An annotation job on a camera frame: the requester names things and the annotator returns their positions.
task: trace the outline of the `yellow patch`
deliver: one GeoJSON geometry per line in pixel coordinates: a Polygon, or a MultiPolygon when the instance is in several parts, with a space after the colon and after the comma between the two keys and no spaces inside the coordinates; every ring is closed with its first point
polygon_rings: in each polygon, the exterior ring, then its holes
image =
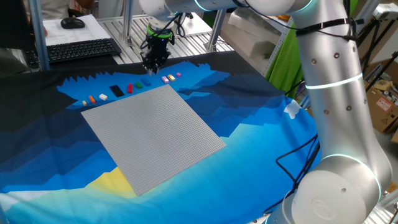
{"type": "Polygon", "coordinates": [[[136,193],[118,167],[111,172],[102,174],[90,183],[88,187],[124,198],[137,197],[136,193]]]}

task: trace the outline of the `gray lego baseplate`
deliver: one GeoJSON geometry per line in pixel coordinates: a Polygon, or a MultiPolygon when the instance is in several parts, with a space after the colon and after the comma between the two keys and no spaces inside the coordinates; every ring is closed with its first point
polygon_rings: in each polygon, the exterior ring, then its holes
{"type": "Polygon", "coordinates": [[[170,85],[82,115],[137,195],[226,146],[170,85]]]}

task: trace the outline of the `white lego brick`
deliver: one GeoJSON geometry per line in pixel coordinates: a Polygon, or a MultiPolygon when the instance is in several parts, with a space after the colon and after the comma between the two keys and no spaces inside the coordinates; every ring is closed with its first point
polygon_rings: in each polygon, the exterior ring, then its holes
{"type": "Polygon", "coordinates": [[[99,98],[100,98],[101,100],[107,100],[107,99],[108,99],[108,97],[107,97],[106,95],[104,95],[104,94],[101,94],[101,95],[99,96],[99,98]]]}

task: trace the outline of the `white paper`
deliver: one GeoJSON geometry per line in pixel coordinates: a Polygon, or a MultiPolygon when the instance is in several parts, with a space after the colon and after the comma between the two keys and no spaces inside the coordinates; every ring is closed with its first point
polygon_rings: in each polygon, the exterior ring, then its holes
{"type": "Polygon", "coordinates": [[[48,36],[45,38],[46,45],[51,46],[111,38],[93,15],[82,16],[79,19],[86,24],[86,27],[81,29],[64,29],[61,27],[61,19],[43,21],[44,27],[48,32],[48,36]]]}
{"type": "Polygon", "coordinates": [[[197,34],[206,34],[211,32],[211,27],[207,25],[203,19],[201,19],[198,14],[192,13],[193,19],[185,18],[182,23],[182,27],[185,30],[186,36],[197,35],[197,34]]]}

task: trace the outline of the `pink lego brick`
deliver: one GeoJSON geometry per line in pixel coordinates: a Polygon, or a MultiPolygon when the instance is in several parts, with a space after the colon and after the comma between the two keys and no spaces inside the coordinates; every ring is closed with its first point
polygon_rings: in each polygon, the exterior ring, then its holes
{"type": "Polygon", "coordinates": [[[168,79],[167,77],[162,77],[162,81],[163,81],[164,83],[169,83],[169,79],[168,79]]]}

